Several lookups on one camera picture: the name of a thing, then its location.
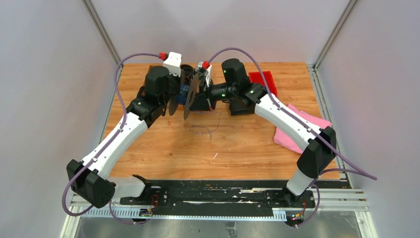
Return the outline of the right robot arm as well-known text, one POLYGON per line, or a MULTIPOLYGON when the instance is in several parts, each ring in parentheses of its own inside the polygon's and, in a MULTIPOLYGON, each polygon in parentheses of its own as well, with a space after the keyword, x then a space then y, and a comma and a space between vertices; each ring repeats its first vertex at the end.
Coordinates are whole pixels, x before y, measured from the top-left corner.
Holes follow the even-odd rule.
POLYGON ((307 121, 280 102, 264 84, 251 82, 244 64, 238 59, 225 60, 221 66, 225 82, 220 84, 212 82, 208 62, 200 62, 194 69, 186 113, 212 111, 217 102, 222 101, 229 104, 231 115, 256 114, 289 136, 303 152, 297 160, 296 172, 281 193, 272 199, 297 206, 302 202, 305 190, 335 158, 335 130, 307 121))

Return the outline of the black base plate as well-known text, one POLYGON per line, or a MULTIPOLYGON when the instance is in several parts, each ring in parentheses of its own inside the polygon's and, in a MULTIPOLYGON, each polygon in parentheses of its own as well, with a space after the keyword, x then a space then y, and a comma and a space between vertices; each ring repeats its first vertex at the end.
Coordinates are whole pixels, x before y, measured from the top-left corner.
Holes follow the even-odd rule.
POLYGON ((315 193, 306 190, 294 201, 282 191, 285 180, 152 180, 149 197, 125 197, 119 205, 151 207, 156 215, 206 218, 261 218, 273 209, 292 213, 315 208, 315 193))

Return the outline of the grey filament spool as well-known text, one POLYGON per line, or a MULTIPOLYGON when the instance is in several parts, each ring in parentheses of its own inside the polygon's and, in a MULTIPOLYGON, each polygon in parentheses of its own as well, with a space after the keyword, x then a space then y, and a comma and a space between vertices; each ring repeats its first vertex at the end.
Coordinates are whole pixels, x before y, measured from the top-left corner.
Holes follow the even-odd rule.
POLYGON ((194 70, 187 73, 181 70, 180 91, 170 98, 168 104, 170 116, 175 114, 179 105, 182 105, 184 109, 183 118, 184 120, 188 118, 191 111, 190 107, 196 98, 199 82, 199 75, 194 70))

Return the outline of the red plastic bin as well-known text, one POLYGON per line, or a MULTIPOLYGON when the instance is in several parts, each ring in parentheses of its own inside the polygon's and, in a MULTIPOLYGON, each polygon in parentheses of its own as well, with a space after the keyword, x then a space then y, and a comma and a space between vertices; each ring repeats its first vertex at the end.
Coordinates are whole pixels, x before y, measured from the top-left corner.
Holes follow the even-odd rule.
MULTIPOLYGON (((263 71, 263 75, 265 77, 270 92, 277 97, 277 88, 272 77, 271 71, 263 71)), ((249 78, 252 83, 259 83, 265 86, 263 78, 259 72, 249 72, 249 78)))

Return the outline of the rolled dark tie top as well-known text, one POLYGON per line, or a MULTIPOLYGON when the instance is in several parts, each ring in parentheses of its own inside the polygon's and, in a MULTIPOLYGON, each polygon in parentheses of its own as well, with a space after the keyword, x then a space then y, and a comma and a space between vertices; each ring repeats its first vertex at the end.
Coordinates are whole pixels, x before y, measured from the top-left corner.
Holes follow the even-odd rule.
POLYGON ((185 81, 190 81, 194 76, 194 68, 189 64, 182 64, 181 69, 185 74, 185 81))

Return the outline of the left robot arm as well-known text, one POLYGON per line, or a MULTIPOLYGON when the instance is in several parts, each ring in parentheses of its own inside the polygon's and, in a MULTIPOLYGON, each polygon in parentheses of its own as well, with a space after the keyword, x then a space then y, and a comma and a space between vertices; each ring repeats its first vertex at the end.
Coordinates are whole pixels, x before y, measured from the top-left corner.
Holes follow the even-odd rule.
POLYGON ((124 197, 132 197, 140 205, 150 202, 151 185, 145 178, 138 175, 110 178, 109 175, 134 140, 166 114, 167 105, 180 93, 184 78, 185 73, 179 66, 150 68, 137 97, 111 133, 80 162, 68 163, 66 169, 72 191, 96 208, 124 197))

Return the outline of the pink cloth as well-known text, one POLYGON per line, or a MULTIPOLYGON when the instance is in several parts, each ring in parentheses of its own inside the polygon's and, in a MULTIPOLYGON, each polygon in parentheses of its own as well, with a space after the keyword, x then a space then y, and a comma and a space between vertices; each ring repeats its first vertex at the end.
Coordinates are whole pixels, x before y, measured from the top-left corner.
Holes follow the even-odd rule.
MULTIPOLYGON (((322 128, 325 129, 327 126, 332 126, 332 123, 328 120, 312 116, 304 111, 298 110, 294 105, 288 104, 287 110, 293 112, 295 115, 298 115, 302 120, 307 121, 311 128, 322 128)), ((309 132, 295 119, 286 115, 284 112, 281 114, 285 117, 285 120, 288 122, 282 122, 282 126, 278 126, 276 133, 274 135, 274 143, 281 145, 291 151, 294 151, 298 154, 302 154, 307 145, 307 141, 304 142, 304 139, 313 139, 315 136, 309 132)))

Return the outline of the wooden compartment tray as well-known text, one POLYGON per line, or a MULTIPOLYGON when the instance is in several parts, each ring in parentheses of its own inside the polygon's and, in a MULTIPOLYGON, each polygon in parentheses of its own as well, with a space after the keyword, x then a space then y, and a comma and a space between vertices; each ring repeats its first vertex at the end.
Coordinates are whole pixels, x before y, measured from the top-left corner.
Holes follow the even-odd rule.
POLYGON ((153 68, 153 67, 155 67, 155 65, 149 65, 149 68, 148 68, 148 70, 147 70, 147 73, 146 73, 146 75, 148 75, 149 73, 150 73, 150 71, 151 71, 151 69, 153 68))

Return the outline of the black plastic bin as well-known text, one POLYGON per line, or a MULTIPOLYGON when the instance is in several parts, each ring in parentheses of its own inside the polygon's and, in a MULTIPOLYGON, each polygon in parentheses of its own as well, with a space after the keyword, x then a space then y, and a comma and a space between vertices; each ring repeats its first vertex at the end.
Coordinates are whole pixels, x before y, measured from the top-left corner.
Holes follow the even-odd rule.
POLYGON ((253 114, 255 104, 249 103, 247 100, 232 99, 229 103, 229 109, 232 116, 253 114))

